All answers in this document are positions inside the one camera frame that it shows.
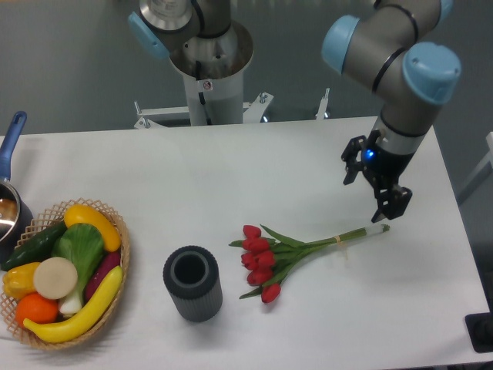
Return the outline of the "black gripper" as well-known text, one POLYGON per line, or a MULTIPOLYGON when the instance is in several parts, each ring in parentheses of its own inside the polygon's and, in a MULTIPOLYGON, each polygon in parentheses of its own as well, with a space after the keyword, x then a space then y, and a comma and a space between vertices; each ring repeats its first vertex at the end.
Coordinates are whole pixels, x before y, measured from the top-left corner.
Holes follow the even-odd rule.
POLYGON ((393 220, 404 214, 413 196, 410 189, 399 184, 399 178, 414 154, 390 153, 377 145, 365 147, 366 140, 365 136, 350 139, 341 154, 346 170, 343 185, 353 183, 362 171, 365 179, 374 189, 377 201, 377 210, 371 222, 393 220))

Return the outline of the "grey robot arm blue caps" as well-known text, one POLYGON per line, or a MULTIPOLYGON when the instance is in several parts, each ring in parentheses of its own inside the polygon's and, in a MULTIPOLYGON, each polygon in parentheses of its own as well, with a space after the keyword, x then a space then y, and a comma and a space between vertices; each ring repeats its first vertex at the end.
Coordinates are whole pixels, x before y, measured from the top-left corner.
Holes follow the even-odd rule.
MULTIPOLYGON (((399 184, 442 106, 452 97, 461 62, 424 37, 448 16, 450 1, 376 1, 367 20, 340 17, 321 46, 322 59, 384 101, 367 136, 342 153, 344 182, 362 173, 372 186, 373 221, 404 214, 412 192, 399 184)), ((128 17, 139 44, 182 75, 194 126, 244 123, 243 74, 253 57, 250 33, 228 1, 142 1, 128 17)))

